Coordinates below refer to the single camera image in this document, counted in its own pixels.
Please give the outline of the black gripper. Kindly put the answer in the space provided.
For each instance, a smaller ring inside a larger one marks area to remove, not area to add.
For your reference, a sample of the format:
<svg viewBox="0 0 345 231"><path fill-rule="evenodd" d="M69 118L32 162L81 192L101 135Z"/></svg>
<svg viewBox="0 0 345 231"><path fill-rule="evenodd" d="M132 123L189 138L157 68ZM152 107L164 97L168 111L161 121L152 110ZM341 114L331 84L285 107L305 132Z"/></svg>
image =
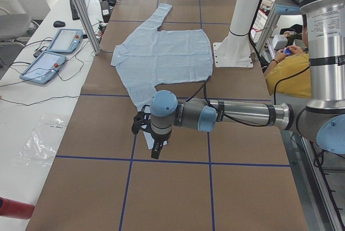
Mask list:
<svg viewBox="0 0 345 231"><path fill-rule="evenodd" d="M164 142L170 138L170 127L156 127L150 118L150 113L145 113L145 104L138 114L133 118L132 133L137 135L140 130L147 132L154 139L151 150L151 158L159 159L159 155L164 146Z"/></svg>

